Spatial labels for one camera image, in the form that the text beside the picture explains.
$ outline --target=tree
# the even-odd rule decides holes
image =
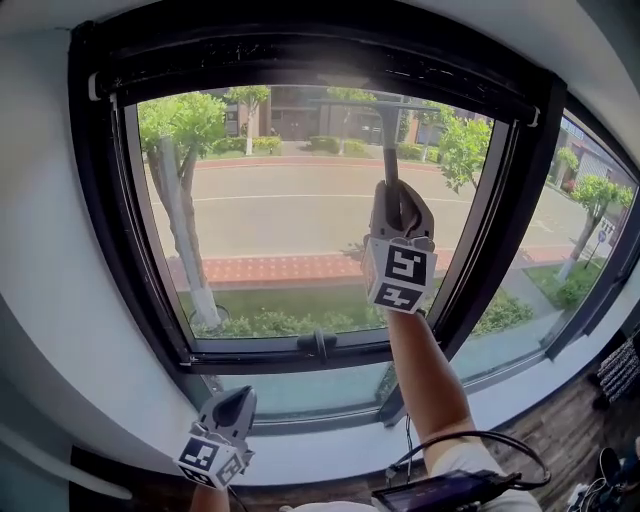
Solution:
[[[253,116],[258,110],[258,105],[269,97],[269,88],[266,85],[245,85],[242,87],[232,87],[224,95],[234,103],[241,103],[247,106],[247,156],[253,154]]]
[[[411,111],[403,109],[400,111],[400,126],[398,127],[398,140],[396,142],[404,142],[411,127]]]
[[[185,267],[195,307],[193,321],[210,328],[220,324],[220,318],[202,268],[191,188],[198,155],[224,136],[225,108],[222,100],[199,92],[146,101],[138,107],[140,145]]]
[[[425,141],[422,148],[422,155],[420,160],[423,162],[427,159],[427,152],[429,150],[429,141],[431,140],[431,134],[433,128],[439,124],[446,124],[449,119],[453,118],[453,108],[443,103],[436,101],[423,101],[422,104],[425,107],[437,108],[439,110],[422,110],[416,112],[416,119],[425,126]]]
[[[478,188],[473,173],[482,170],[490,137],[491,126],[482,119],[450,117],[446,120],[439,151],[447,187],[458,193],[462,185],[470,182]]]
[[[556,176],[556,186],[560,187],[567,173],[567,168],[575,171],[578,168],[578,157],[569,148],[561,147],[556,151],[556,165],[558,166],[558,174]]]
[[[376,97],[370,92],[362,89],[352,89],[350,87],[329,87],[327,93],[333,99],[341,101],[376,101]],[[340,150],[339,155],[344,155],[344,141],[347,138],[347,123],[351,117],[352,107],[344,105],[344,117],[342,118],[342,131],[340,133]]]
[[[566,281],[569,272],[571,272],[573,265],[580,258],[589,238],[598,224],[600,224],[609,203],[618,203],[625,208],[629,208],[633,199],[633,192],[629,187],[611,183],[607,178],[590,175],[578,181],[571,197],[586,210],[587,219],[569,259],[556,276],[556,280],[560,283]]]

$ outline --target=fiducial marker cube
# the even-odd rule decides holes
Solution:
[[[192,482],[220,490],[245,468],[238,448],[193,434],[173,462]]]
[[[415,313],[433,293],[437,255],[404,242],[369,237],[362,272],[370,304]]]

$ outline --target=red brick sidewalk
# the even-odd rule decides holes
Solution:
[[[514,268],[557,263],[571,252],[570,247],[520,249]],[[451,264],[452,250],[437,250],[436,275],[443,276]],[[203,260],[207,280],[214,289],[290,288],[359,283],[360,262],[343,254],[209,258]],[[178,291],[188,290],[182,261],[173,257],[167,265]]]
[[[196,162],[196,169],[218,169],[229,167],[251,167],[265,165],[320,165],[335,167],[369,167],[384,168],[384,162],[373,158],[350,158],[342,156],[258,156],[226,158],[221,160],[200,160]],[[400,169],[414,171],[440,172],[440,167],[434,164],[422,164],[417,162],[398,162]]]

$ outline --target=road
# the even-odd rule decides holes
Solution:
[[[465,185],[456,194],[433,168],[401,169],[400,177],[431,208],[436,247],[455,249],[471,207],[473,186]],[[366,233],[373,190],[382,178],[380,168],[361,165],[197,169],[193,200],[200,253],[203,258],[232,258],[346,250]],[[148,185],[165,255],[174,256],[167,215],[150,178]],[[521,247],[570,250],[584,222],[585,212],[578,204],[545,187]]]

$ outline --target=metal rod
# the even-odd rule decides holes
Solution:
[[[376,110],[382,119],[382,154],[384,156],[384,181],[387,184],[387,222],[394,229],[402,230],[400,210],[400,184],[398,183],[398,155],[396,134],[400,107],[377,105]]]

